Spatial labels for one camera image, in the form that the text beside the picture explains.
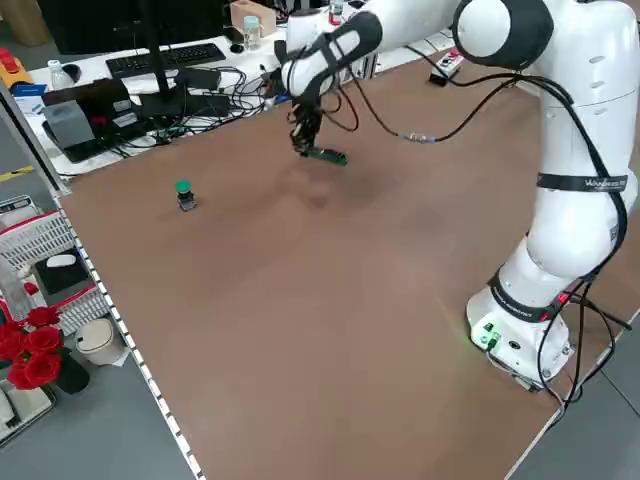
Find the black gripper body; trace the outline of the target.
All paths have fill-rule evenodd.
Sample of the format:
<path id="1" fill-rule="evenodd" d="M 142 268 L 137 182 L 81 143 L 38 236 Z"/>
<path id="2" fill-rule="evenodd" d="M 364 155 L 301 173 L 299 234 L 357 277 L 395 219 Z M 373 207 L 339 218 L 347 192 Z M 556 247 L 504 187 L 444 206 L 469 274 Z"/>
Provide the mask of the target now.
<path id="1" fill-rule="evenodd" d="M 295 131 L 319 131 L 322 123 L 321 99 L 293 99 L 288 121 Z"/>

